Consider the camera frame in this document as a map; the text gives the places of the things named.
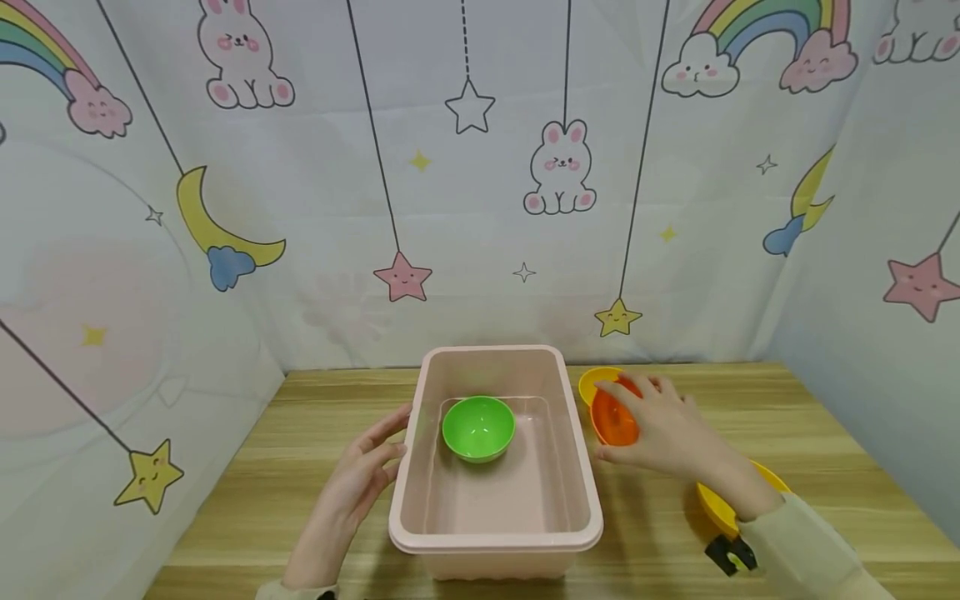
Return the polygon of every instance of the yellow moon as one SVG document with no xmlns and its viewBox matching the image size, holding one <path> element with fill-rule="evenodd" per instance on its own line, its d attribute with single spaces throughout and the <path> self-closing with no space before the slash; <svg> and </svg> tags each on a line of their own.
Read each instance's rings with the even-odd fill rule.
<svg viewBox="0 0 960 600">
<path fill-rule="evenodd" d="M 238 252 L 249 254 L 257 267 L 277 262 L 287 248 L 286 240 L 261 244 L 234 235 L 217 225 L 204 206 L 205 173 L 206 167 L 197 167 L 183 175 L 177 184 L 177 204 L 180 206 L 180 214 L 200 249 L 206 252 L 213 247 L 230 246 Z"/>
<path fill-rule="evenodd" d="M 820 218 L 827 212 L 827 207 L 833 202 L 833 196 L 830 196 L 820 204 L 814 204 L 813 198 L 820 188 L 820 180 L 824 178 L 827 171 L 827 165 L 830 163 L 830 157 L 833 155 L 833 148 L 827 150 L 827 153 L 820 157 L 814 163 L 810 170 L 806 172 L 804 178 L 800 180 L 797 189 L 793 192 L 793 199 L 790 201 L 790 211 L 794 217 L 804 216 L 804 227 L 801 231 L 808 231 L 817 225 Z"/>
</svg>

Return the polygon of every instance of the pink star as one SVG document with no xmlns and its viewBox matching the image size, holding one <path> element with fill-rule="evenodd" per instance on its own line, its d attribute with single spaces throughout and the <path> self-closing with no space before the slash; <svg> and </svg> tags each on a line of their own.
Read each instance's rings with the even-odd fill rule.
<svg viewBox="0 0 960 600">
<path fill-rule="evenodd" d="M 928 323 L 937 320 L 941 302 L 960 299 L 960 285 L 944 279 L 940 253 L 935 252 L 915 265 L 888 260 L 894 284 L 883 301 L 910 304 Z"/>
<path fill-rule="evenodd" d="M 373 272 L 374 275 L 390 286 L 391 302 L 396 302 L 404 296 L 426 300 L 426 294 L 423 293 L 423 283 L 430 277 L 431 273 L 433 273 L 433 269 L 411 266 L 403 252 L 396 253 L 393 267 Z"/>
</svg>

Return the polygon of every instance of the pink plastic basin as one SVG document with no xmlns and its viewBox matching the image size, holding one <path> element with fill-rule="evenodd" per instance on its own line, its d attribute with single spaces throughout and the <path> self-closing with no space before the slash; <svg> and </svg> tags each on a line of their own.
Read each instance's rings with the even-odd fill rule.
<svg viewBox="0 0 960 600">
<path fill-rule="evenodd" d="M 444 444 L 446 411 L 469 396 L 514 411 L 506 453 L 485 465 Z M 437 348 L 423 358 L 390 507 L 390 538 L 434 579 L 562 577 L 603 532 L 564 358 L 550 346 Z"/>
</svg>

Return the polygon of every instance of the cartoon bunny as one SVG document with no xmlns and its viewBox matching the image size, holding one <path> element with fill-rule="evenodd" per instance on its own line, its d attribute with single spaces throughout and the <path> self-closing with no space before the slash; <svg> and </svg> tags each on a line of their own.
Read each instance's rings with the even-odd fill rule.
<svg viewBox="0 0 960 600">
<path fill-rule="evenodd" d="M 877 43 L 874 62 L 952 59 L 960 50 L 958 18 L 957 0 L 898 0 L 894 27 Z"/>
<path fill-rule="evenodd" d="M 220 68 L 220 76 L 206 83 L 210 100 L 220 108 L 292 105 L 294 87 L 274 72 L 274 48 L 250 0 L 200 0 L 200 6 L 200 47 Z"/>
<path fill-rule="evenodd" d="M 543 141 L 530 161 L 530 175 L 539 185 L 523 199 L 523 208 L 532 215 L 590 210 L 595 191 L 584 187 L 590 172 L 587 124 L 576 120 L 569 127 L 551 121 L 543 128 Z"/>
</svg>

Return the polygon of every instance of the cartoon wall backdrop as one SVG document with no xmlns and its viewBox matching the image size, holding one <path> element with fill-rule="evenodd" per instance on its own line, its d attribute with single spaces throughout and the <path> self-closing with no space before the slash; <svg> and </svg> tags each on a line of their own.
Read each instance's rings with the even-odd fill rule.
<svg viewBox="0 0 960 600">
<path fill-rule="evenodd" d="M 8 595 L 137 597 L 281 369 L 456 344 L 780 357 L 960 540 L 958 17 L 0 0 Z"/>
</svg>

